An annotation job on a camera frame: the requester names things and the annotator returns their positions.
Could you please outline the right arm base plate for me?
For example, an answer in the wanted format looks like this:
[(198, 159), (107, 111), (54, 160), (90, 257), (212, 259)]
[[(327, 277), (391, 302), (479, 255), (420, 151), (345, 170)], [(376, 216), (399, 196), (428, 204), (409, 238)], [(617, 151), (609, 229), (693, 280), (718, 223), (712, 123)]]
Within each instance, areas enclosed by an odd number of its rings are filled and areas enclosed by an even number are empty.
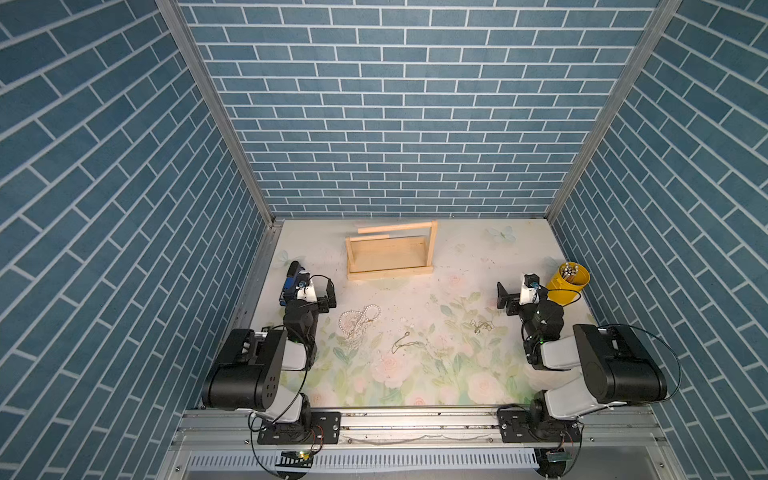
[(558, 420), (522, 408), (500, 408), (496, 416), (504, 443), (576, 444), (582, 440), (581, 425), (576, 420)]

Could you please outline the green circuit board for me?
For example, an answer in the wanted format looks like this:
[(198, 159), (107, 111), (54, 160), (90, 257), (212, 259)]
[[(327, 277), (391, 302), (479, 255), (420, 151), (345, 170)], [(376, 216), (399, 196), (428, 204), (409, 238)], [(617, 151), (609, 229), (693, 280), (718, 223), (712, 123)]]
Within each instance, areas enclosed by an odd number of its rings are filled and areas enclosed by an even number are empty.
[(283, 451), (275, 464), (277, 469), (311, 468), (314, 463), (314, 453), (308, 451)]
[(545, 458), (549, 463), (567, 463), (572, 460), (572, 455), (564, 450), (548, 450)]

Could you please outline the right green circuit board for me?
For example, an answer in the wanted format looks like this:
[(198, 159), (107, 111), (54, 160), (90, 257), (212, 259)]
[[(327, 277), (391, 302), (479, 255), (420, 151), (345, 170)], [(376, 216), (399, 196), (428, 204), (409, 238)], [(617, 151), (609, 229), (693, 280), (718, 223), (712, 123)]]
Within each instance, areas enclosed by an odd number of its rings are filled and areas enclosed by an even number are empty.
[(567, 463), (572, 460), (572, 455), (564, 450), (548, 450), (545, 458), (549, 463)]

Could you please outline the left green circuit board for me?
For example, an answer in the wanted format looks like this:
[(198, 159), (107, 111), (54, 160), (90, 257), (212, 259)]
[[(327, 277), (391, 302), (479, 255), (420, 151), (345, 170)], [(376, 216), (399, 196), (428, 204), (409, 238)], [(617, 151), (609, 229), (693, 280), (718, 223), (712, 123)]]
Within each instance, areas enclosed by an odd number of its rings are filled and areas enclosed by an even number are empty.
[(311, 468), (314, 463), (314, 453), (308, 451), (283, 451), (275, 464), (277, 469)]

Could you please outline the blue stapler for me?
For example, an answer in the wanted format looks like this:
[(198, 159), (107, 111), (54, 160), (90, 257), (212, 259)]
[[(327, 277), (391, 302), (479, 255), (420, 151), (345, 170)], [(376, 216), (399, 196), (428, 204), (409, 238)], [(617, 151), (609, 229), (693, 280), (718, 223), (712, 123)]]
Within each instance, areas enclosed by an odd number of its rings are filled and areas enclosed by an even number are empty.
[(279, 304), (286, 306), (287, 303), (296, 298), (297, 282), (301, 264), (299, 261), (292, 261), (288, 267), (285, 282), (280, 292)]

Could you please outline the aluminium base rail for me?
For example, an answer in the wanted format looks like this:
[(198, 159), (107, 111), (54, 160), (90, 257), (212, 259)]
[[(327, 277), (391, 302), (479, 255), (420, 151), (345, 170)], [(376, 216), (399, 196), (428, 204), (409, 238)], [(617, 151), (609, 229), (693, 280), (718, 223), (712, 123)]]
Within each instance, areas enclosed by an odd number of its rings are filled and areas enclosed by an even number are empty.
[[(662, 447), (667, 444), (654, 414), (646, 407), (602, 410), (574, 421), (580, 435), (529, 433), (517, 410), (506, 421), (495, 407), (337, 408), (340, 420), (308, 441), (324, 451), (342, 448), (450, 447)], [(188, 410), (171, 451), (246, 450), (257, 436), (244, 412)]]

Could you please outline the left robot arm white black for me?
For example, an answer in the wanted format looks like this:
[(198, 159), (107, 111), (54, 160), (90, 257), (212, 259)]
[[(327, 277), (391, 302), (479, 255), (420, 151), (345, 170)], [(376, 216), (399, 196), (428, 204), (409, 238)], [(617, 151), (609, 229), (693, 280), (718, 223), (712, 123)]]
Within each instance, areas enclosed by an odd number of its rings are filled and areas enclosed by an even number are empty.
[(283, 301), (282, 324), (229, 333), (201, 394), (208, 409), (247, 411), (260, 419), (249, 429), (264, 443), (299, 443), (317, 431), (308, 397), (280, 379), (284, 372), (307, 374), (314, 365), (319, 315), (337, 306), (335, 285), (327, 279), (325, 293), (317, 295), (312, 276), (288, 282)]

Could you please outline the yellow cup with pens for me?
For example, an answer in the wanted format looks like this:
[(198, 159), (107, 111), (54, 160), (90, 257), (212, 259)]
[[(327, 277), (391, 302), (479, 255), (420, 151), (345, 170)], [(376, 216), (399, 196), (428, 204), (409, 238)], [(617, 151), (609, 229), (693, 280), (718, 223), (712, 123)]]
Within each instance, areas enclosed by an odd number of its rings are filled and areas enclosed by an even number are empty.
[(558, 267), (547, 285), (548, 299), (561, 306), (578, 302), (590, 280), (591, 274), (583, 265), (565, 262)]

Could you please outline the floral table mat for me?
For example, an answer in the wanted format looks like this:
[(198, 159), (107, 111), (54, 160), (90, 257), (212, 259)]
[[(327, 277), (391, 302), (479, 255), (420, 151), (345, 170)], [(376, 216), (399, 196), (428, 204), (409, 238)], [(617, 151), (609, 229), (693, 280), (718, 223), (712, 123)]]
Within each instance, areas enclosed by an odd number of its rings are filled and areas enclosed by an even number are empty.
[(281, 322), (279, 293), (292, 261), (330, 278), (338, 305), (320, 316), (309, 373), (284, 372), (283, 386), (314, 407), (527, 403), (579, 376), (537, 371), (525, 359), (521, 323), (496, 308), (496, 283), (517, 291), (526, 273), (548, 281), (564, 261), (544, 220), (439, 223), (434, 272), (376, 280), (347, 278), (352, 220), (282, 225), (251, 325)]

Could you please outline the wooden jewelry display stand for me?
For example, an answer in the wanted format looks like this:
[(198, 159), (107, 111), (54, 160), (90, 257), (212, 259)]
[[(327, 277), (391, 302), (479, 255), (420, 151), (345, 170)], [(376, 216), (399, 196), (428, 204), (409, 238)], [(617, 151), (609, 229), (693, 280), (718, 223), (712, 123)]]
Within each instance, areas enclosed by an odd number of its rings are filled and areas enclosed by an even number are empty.
[(361, 227), (345, 238), (347, 278), (376, 280), (434, 272), (438, 221)]

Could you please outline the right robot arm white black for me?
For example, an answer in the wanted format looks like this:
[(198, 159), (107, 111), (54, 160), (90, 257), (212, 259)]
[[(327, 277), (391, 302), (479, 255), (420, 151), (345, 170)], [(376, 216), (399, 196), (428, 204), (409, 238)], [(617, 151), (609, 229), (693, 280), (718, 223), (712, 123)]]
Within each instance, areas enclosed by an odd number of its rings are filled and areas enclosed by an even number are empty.
[(526, 412), (517, 406), (497, 411), (505, 441), (538, 442), (581, 437), (581, 417), (611, 407), (661, 402), (668, 383), (661, 369), (629, 325), (575, 324), (564, 337), (565, 307), (536, 274), (523, 276), (520, 291), (498, 283), (496, 307), (521, 320), (527, 363), (537, 371), (581, 374), (561, 387), (535, 394)]

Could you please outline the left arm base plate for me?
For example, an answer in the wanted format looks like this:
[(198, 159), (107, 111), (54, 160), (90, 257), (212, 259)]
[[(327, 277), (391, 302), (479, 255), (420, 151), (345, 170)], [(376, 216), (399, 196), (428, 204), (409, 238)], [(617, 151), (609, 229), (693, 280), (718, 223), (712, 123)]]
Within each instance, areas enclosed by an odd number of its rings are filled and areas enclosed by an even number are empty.
[(268, 424), (258, 431), (258, 445), (299, 445), (338, 443), (342, 415), (339, 411), (308, 410), (290, 423)]

